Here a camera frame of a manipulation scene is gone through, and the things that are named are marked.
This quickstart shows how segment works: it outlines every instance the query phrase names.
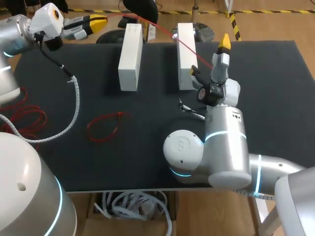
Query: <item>red cable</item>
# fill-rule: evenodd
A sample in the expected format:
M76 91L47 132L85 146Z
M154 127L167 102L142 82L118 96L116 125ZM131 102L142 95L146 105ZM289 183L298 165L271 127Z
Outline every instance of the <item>red cable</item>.
M167 29L163 28L162 26L158 25L158 24L155 24L151 21L148 21L140 16L134 16L134 15L130 15L130 14L126 14L126 13L114 13L114 14L111 14L111 15L108 15L106 16L107 18L110 18L110 17L113 17L113 16L128 16L128 17L132 17L132 18L135 18L135 19L140 19L142 21L145 21L145 22L148 22L150 23L151 25L157 27L158 29L160 29L161 31L163 31L165 34L167 34L168 36L170 36L171 38L173 38L173 34L168 31ZM178 38L176 38L177 41L179 41L180 43L182 43L185 47L187 47L192 53L194 53L197 58L199 58L206 66L208 66L210 69L213 68L213 66L211 64L209 64L204 58L202 58L198 53L195 53L193 51L193 49L191 49L189 46L187 46L183 41L179 40Z
M39 106L35 105L29 105L29 106L23 106L23 104L26 102L28 93L25 88L21 88L21 91L24 92L25 96L24 98L17 102L14 105L10 105L7 107L0 108L0 111L13 111L13 115L10 118L10 121L12 123L15 123L16 121L22 120L25 116L30 115L30 114L39 114L39 117L35 122L32 124L22 127L18 129L19 133L23 137L28 137L28 138L33 138L37 139L37 136L34 134L41 130L47 123L47 115L44 111L40 109ZM3 124L0 127L0 130L6 133L11 133L13 134L10 126L8 124Z
M112 114L108 114L108 115L102 115L102 116L99 116L95 119L93 119L88 125L87 125L87 133L88 133L88 138L93 141L93 142L106 142L110 139L112 139L114 137L114 135L117 133L118 131L118 126L121 122L121 117L122 115L126 115L127 113L125 112L117 112L117 113L112 113ZM118 125L116 126L116 128L114 129L114 131L112 133L110 133L108 136L106 136L105 138L102 138L102 139L96 139L96 138L93 138L91 136L91 127L98 121L100 120L103 120L103 119L108 119L108 118L111 118L111 117L117 117L117 121L118 121Z

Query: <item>table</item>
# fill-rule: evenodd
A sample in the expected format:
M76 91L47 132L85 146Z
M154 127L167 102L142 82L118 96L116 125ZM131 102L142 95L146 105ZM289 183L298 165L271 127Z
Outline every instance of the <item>table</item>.
M197 43L196 50L211 61L217 46ZM179 98L192 108L200 104L196 91L178 90L176 44L144 45L137 92L119 89L121 47L66 44L50 53L78 78L81 106L74 127L42 144L39 154L68 192L206 187L178 183L163 156L164 139L172 131L191 130L204 140L203 122L178 109ZM244 114L249 151L314 166L315 82L295 43L235 42L230 56L229 76L241 85L237 107ZM15 75L28 90L28 103L47 113L49 123L39 137L63 130L75 106L69 79L38 50L22 55ZM119 111L129 115L113 139L88 140L92 119Z

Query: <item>wooden floor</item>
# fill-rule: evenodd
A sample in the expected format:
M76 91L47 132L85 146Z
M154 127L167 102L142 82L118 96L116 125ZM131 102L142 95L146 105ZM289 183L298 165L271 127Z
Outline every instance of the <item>wooden floor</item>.
M67 0L71 8L117 9L118 0ZM191 10L193 0L158 0L163 10ZM200 0L201 10L223 10L221 0ZM302 10L315 9L309 0L235 0L232 10ZM71 12L66 17L84 15ZM94 43L105 31L117 29L120 17L110 18L108 26L87 40L73 43ZM235 41L230 19L222 14L199 15L199 22L210 26L219 41L224 33ZM178 22L189 22L188 15L160 15L158 23L171 29ZM311 72L315 76L315 14L237 14L236 22L243 41L294 40ZM157 32L154 42L171 42ZM14 65L17 58L11 60ZM78 236L160 236L166 232L166 223L125 220L86 219L89 194L71 194L78 213ZM178 220L173 223L173 235L178 236L253 236L257 225L253 220L250 202L233 192L188 191L179 194ZM275 236L283 235L281 230Z

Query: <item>yellow black caution tape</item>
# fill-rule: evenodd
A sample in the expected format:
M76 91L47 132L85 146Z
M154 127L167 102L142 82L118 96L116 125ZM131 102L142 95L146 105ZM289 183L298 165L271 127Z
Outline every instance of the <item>yellow black caution tape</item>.
M231 11L231 13L306 13L314 14L315 10L250 10L250 11Z
M88 12L88 13L131 13L130 11L119 10L85 10L85 9L68 9L68 11ZM161 15L191 15L191 11L159 11ZM226 14L226 11L199 11L199 14ZM244 10L231 11L231 13L306 13L315 14L315 10Z
M231 23L232 23L232 26L233 26L233 31L234 31L234 34L235 34L235 38L236 38L236 41L242 41L241 39L241 35L240 35L240 31L236 25L236 20L235 20L235 14L234 13L230 13L230 19L231 19Z

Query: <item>white cable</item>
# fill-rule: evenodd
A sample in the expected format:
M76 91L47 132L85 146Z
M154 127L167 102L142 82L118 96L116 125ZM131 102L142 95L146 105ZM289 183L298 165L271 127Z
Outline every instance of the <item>white cable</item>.
M275 196L268 196L268 195L264 195L261 193L255 193L255 192L247 192L246 190L234 190L234 192L239 193L241 195L245 195L247 197L252 197L252 198L259 198L259 199L263 199L263 200L276 200Z
M7 123L10 126L10 128L12 129L13 133L16 136L20 137L24 141L26 141L28 143L31 143L31 144L44 143L44 142L51 141L53 139L56 139L56 138L64 135L66 132L69 131L69 129L71 129L71 127L74 125L75 121L77 120L78 114L79 114L79 107L80 107L80 91L79 91L79 85L78 85L77 78L75 76L72 76L71 80L68 81L68 83L71 83L71 82L73 82L73 84L74 84L75 97L76 97L74 116L72 118L72 121L68 125L68 127L66 129L64 129L63 131L61 131L60 133L58 133L58 134L56 134L56 135L54 135L52 137L46 138L46 139L40 139L40 140L26 139L19 133L19 131L15 128L14 124L7 117L5 117L4 115L0 114L0 119L2 119L5 123Z
M195 110L192 110L190 107L186 106L185 104L183 104L183 102L181 101L181 99L179 99L180 102L180 108L183 112L190 112L191 114L193 114L194 116L198 117L201 120L205 120L205 117L200 115L200 114L196 114Z
M162 196L165 199L165 203L163 203L158 198L151 196L144 192L135 192L135 191L126 191L121 193L119 196L117 196L112 204L112 211L114 215L111 215L107 211L108 203L111 201L113 192L109 192L108 198L106 199L107 192L103 193L102 197L102 208L99 207L97 203L94 203L94 206L107 218L132 218L132 219L140 219L140 220L147 220L148 217L146 214L141 215L139 213L136 213L137 209L142 205L142 203L151 201L154 204L159 204L163 211L160 213L165 212L166 221L168 225L166 236L170 236L172 233L172 221L170 214L167 209L167 198L166 195L163 192L158 191L162 194Z

